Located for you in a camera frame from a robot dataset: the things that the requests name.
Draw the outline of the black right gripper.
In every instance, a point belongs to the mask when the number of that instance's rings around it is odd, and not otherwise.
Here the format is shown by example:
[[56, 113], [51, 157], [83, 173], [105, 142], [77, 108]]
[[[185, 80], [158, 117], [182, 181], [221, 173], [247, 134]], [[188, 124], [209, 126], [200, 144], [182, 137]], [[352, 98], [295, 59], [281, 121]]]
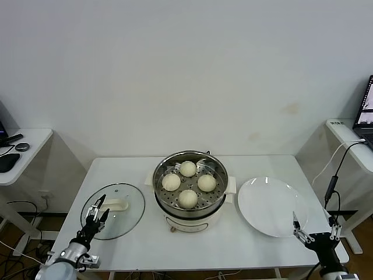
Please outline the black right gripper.
[[325, 233], [311, 233], [308, 234], [302, 230], [299, 220], [295, 212], [293, 212], [293, 235], [302, 243], [305, 247], [311, 251], [314, 251], [318, 257], [320, 265], [327, 271], [342, 271], [343, 266], [335, 252], [335, 248], [339, 244], [340, 234], [342, 226], [339, 224], [335, 216], [328, 218], [331, 232]]

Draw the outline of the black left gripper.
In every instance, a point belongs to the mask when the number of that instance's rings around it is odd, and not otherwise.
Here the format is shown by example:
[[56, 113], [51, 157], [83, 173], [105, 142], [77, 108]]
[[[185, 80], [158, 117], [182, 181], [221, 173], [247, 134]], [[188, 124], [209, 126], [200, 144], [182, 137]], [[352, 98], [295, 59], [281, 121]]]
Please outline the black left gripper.
[[95, 235], [105, 227], [105, 222], [110, 213], [110, 209], [106, 209], [101, 218], [98, 219], [99, 210], [106, 198], [104, 194], [93, 205], [88, 207], [85, 215], [86, 224], [77, 232], [76, 241], [81, 244], [90, 244]]

